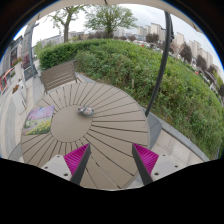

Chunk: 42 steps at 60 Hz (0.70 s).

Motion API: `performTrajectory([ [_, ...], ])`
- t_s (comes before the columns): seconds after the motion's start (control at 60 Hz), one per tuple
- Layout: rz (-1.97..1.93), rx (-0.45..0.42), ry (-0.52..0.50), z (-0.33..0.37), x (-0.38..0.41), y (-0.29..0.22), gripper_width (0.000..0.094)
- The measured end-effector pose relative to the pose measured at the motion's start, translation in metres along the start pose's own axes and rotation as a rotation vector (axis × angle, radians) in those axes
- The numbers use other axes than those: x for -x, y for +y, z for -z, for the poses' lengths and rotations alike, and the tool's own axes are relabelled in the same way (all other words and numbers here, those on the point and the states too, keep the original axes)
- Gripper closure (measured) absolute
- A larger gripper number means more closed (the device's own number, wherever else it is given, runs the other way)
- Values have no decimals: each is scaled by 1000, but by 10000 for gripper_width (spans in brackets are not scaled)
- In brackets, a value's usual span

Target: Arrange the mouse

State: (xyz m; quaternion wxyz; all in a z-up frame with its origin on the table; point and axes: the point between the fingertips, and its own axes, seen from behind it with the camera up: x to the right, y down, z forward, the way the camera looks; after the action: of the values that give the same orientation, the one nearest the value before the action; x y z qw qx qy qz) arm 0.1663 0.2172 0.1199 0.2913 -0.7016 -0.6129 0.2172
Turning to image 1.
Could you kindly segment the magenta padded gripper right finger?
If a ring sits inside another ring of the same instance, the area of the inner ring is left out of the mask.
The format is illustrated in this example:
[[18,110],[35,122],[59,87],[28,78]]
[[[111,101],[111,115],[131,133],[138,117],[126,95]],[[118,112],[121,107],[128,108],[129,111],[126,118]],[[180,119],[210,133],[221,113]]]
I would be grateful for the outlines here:
[[169,155],[158,155],[136,143],[132,144],[132,155],[144,185],[182,169],[182,166]]

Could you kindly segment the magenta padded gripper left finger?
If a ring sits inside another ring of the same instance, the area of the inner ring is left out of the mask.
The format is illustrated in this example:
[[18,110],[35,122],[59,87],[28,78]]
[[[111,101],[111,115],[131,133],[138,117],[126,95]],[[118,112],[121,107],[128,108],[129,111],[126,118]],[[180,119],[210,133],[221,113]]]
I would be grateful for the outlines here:
[[71,151],[65,156],[54,156],[42,166],[42,169],[79,185],[90,154],[90,144],[86,144]]

